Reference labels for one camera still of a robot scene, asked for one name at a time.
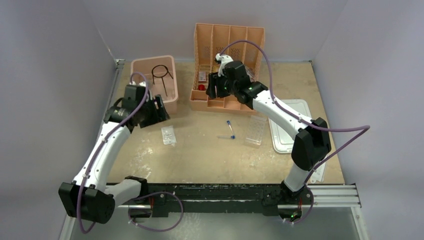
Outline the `white plastic packet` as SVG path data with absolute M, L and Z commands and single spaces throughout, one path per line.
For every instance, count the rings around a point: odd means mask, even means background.
M 172 145 L 177 142 L 173 125 L 162 127 L 161 133 L 164 145 Z

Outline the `black tripod ring stand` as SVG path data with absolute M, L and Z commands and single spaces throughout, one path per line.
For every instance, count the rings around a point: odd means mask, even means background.
M 157 68 L 164 68 L 164 69 L 165 69 L 165 73 L 164 73 L 164 74 L 162 74 L 162 75 L 156 75 L 155 70 L 156 70 Z M 152 83 L 153 83 L 154 85 L 155 85 L 155 78 L 160 78 L 160 79 L 161 79 L 161 82 L 162 82 L 162 86 L 163 86 L 163 89 L 164 89 L 165 95 L 166 95 L 166 96 L 168 96 L 168 91 L 167 91 L 167 88 L 166 88 L 166 85 L 165 85 L 165 80 L 164 80 L 164 78 L 165 78 L 166 76 L 169 76 L 172 80 L 174 79 L 173 75 L 172 75 L 172 74 L 170 73 L 170 71 L 169 71 L 169 68 L 168 68 L 167 66 L 163 65 L 163 64 L 158 64 L 158 65 L 156 65 L 156 66 L 154 66 L 154 67 L 152 68 L 152 70 L 151 70 L 151 76 L 152 76 Z

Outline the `clear test tube rack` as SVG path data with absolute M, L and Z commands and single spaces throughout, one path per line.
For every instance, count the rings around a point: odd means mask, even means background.
M 252 115 L 245 134 L 245 142 L 253 146 L 262 144 L 267 119 Z

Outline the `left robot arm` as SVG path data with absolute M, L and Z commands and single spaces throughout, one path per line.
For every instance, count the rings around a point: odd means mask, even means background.
M 88 160 L 70 183 L 63 182 L 59 197 L 68 216 L 94 223 L 107 223 L 115 208 L 132 200 L 138 205 L 149 199 L 147 181 L 128 176 L 107 186 L 107 179 L 123 144 L 136 126 L 148 127 L 168 120 L 162 97 L 153 95 L 145 83 L 128 84 L 124 96 L 105 113 L 100 136 Z

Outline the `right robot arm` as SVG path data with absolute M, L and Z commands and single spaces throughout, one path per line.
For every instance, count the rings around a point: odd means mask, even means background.
M 245 65 L 239 60 L 218 60 L 219 70 L 209 74 L 206 94 L 211 98 L 230 95 L 252 110 L 266 115 L 293 140 L 293 166 L 283 180 L 280 196 L 288 204 L 300 198 L 300 190 L 313 167 L 331 151 L 330 136 L 323 118 L 312 119 L 275 98 L 259 81 L 251 81 Z

